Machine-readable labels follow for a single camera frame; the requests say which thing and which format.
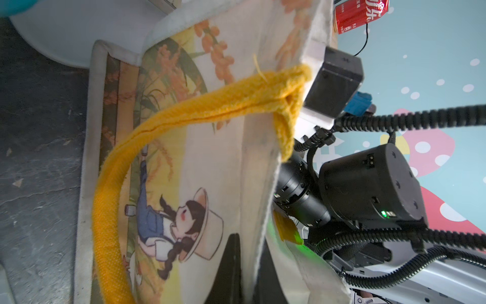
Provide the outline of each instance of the straw hat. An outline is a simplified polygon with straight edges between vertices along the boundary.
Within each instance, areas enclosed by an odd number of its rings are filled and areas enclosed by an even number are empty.
[[[206,260],[210,260],[218,250],[219,244],[223,239],[223,219],[209,209],[206,190],[199,188],[193,200],[200,203],[206,209],[206,214],[204,215],[201,232],[197,236],[194,245],[189,252],[181,252],[179,255],[180,262],[187,261],[193,253]]]

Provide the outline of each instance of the red soda can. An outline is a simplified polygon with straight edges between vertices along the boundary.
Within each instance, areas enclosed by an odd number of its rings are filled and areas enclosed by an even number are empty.
[[[345,33],[388,12],[389,0],[348,0],[334,9],[334,31]]]

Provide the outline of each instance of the yellow fabric strap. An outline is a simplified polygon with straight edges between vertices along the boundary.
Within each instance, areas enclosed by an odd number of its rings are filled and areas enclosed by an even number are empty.
[[[108,155],[93,201],[94,259],[105,303],[135,303],[122,264],[118,202],[128,168],[146,144],[174,128],[272,112],[282,160],[291,156],[294,126],[303,104],[303,87],[311,79],[311,70],[300,65],[264,75],[266,81],[256,74],[158,112]]]

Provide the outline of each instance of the dark gray floor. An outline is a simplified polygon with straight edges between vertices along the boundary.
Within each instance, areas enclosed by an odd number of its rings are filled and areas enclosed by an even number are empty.
[[[18,304],[72,302],[87,85],[0,18],[0,262]]]

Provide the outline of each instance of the illustrated girl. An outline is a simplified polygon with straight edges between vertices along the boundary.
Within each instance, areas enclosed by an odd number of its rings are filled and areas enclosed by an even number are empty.
[[[204,188],[199,188],[194,198],[176,211],[162,196],[161,210],[147,205],[147,152],[145,146],[141,154],[140,196],[136,207],[137,239],[145,254],[165,262],[158,275],[167,280],[177,257],[180,262],[187,261],[193,253],[207,260],[213,257],[223,237],[223,219],[209,209]]]

